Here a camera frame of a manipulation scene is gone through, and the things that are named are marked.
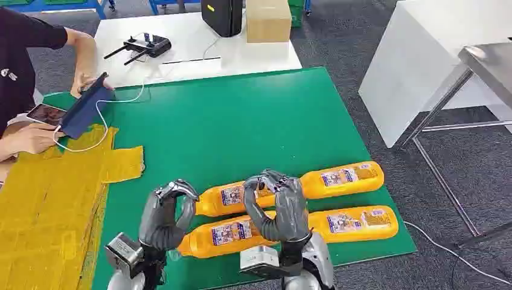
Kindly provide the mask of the person's left hand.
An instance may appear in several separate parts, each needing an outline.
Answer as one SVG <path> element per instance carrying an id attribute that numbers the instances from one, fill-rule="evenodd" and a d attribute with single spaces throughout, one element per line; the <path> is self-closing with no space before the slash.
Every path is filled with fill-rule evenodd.
<path id="1" fill-rule="evenodd" d="M 89 76 L 85 73 L 80 73 L 74 79 L 70 93 L 75 98 L 80 98 L 82 93 L 88 90 L 96 81 L 96 77 Z"/>

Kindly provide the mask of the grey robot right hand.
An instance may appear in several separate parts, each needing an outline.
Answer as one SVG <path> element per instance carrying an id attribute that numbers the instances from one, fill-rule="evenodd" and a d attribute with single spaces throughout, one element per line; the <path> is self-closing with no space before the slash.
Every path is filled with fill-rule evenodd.
<path id="1" fill-rule="evenodd" d="M 260 184 L 274 194 L 274 218 L 270 218 L 256 201 L 255 191 Z M 266 240 L 297 242 L 310 235 L 307 201 L 298 178 L 266 169 L 248 178 L 243 189 L 246 212 Z"/>

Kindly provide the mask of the person's right hand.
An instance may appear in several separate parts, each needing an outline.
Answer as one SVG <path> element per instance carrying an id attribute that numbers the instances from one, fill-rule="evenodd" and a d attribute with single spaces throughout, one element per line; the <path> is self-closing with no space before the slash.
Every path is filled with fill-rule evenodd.
<path id="1" fill-rule="evenodd" d="M 8 140 L 10 151 L 13 153 L 27 152 L 37 154 L 55 145 L 55 139 L 64 135 L 56 126 L 33 123 L 8 135 L 6 139 Z"/>

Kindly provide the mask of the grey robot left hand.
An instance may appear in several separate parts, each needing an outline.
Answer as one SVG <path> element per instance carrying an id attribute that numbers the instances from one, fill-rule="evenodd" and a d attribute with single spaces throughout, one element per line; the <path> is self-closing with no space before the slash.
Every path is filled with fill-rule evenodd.
<path id="1" fill-rule="evenodd" d="M 139 225 L 139 241 L 160 251 L 177 248 L 195 217 L 200 194 L 183 179 L 154 189 Z"/>

